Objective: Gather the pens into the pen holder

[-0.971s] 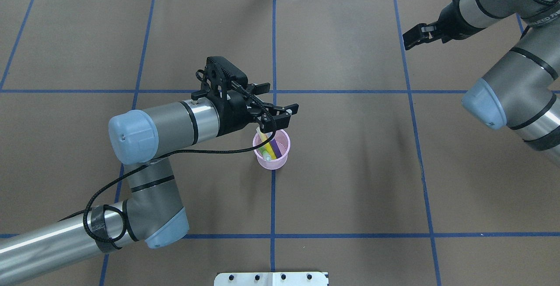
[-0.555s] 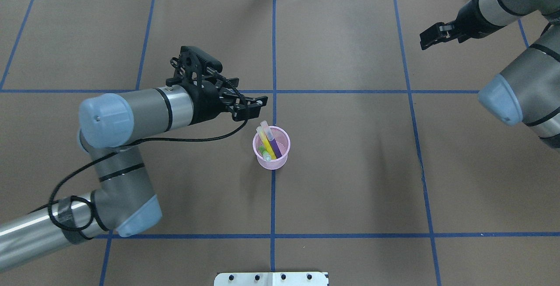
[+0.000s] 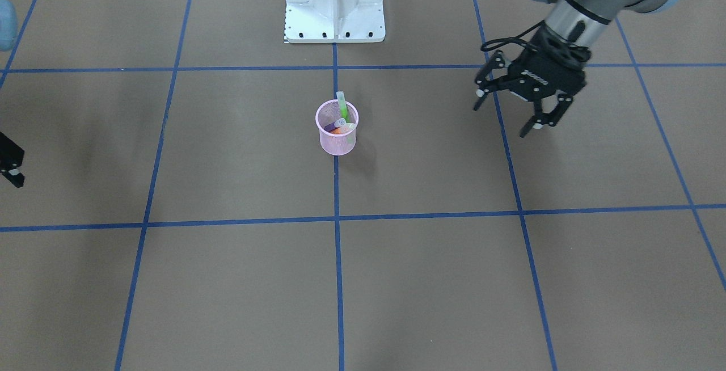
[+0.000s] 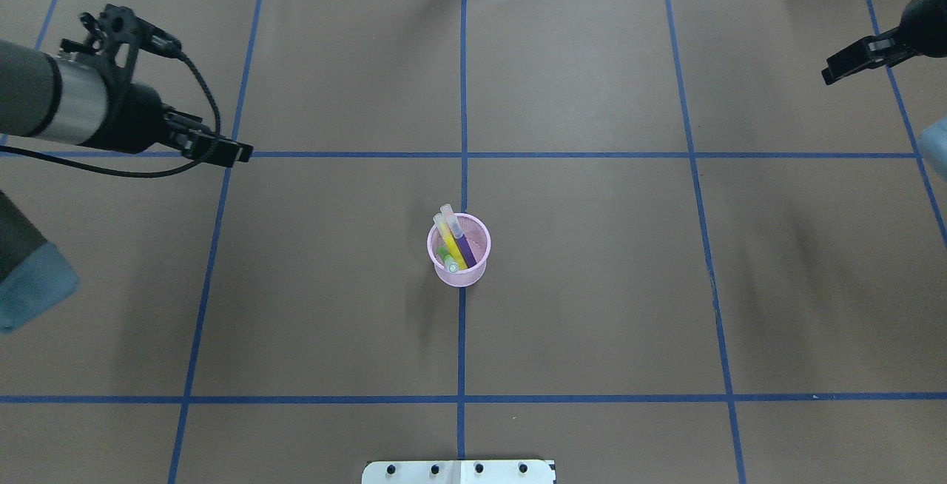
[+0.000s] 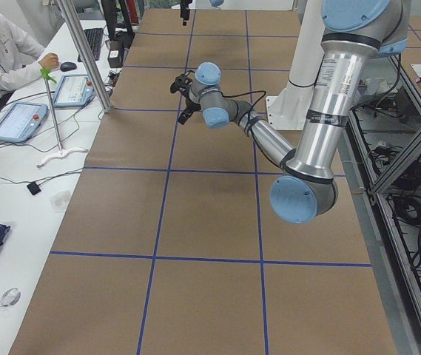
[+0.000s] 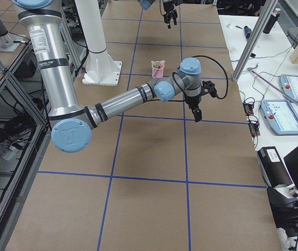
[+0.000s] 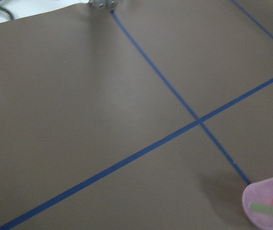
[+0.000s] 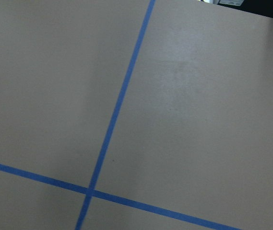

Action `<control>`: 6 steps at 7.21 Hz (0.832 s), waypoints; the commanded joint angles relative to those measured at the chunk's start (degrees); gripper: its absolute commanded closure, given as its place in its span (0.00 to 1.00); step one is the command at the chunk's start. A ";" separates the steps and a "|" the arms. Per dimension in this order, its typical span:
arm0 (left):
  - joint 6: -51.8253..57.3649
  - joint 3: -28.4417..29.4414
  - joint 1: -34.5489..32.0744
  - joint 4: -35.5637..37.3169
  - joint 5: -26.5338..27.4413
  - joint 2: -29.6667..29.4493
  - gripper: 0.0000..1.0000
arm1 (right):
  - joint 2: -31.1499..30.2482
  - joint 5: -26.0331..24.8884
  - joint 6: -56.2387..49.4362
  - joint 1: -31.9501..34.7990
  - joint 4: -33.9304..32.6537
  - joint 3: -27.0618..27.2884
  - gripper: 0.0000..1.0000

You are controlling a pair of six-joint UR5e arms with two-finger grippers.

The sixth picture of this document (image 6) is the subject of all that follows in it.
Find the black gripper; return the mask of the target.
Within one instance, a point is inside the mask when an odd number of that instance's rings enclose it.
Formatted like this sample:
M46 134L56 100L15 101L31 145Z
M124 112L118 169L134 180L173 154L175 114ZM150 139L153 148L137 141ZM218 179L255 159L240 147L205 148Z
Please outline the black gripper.
M185 102L187 103L189 109L192 109L192 114L194 116L195 122L200 122L202 120L202 111L199 108L199 103L201 102L201 95L196 96L185 96Z
M175 26L177 25L178 13L175 10L177 2L178 2L177 0L163 0L164 23L167 25L168 29L171 28L171 24L170 24L171 16L172 16L172 19L173 19L173 24Z

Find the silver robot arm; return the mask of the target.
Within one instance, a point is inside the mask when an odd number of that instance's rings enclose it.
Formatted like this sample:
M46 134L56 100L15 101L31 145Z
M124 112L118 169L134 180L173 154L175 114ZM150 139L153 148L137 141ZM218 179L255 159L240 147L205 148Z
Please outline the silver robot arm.
M13 1L18 19L27 27L36 56L64 59L59 25L62 23L61 1ZM107 50L98 1L75 1L76 10L86 39L87 51L100 54ZM0 38L3 47L10 45L9 34L0 19Z
M169 101L183 93L195 121L201 120L199 103L205 89L200 61L194 57L182 60L169 77L153 78L102 103L82 106L75 93L60 32L64 23L61 1L15 1L14 4L20 24L29 32L51 106L48 114L51 138L59 150L69 153L83 150L100 123L154 98ZM84 82L117 85L122 63L114 61L107 52L98 2L76 1L75 5L89 52Z

